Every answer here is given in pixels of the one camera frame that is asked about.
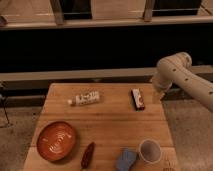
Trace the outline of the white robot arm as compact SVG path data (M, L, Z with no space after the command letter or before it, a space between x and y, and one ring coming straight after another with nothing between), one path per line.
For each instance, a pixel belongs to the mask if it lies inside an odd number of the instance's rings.
M152 85L158 93L166 93L176 84L213 112L213 83L189 71L191 66L192 58L186 52L164 57L157 63Z

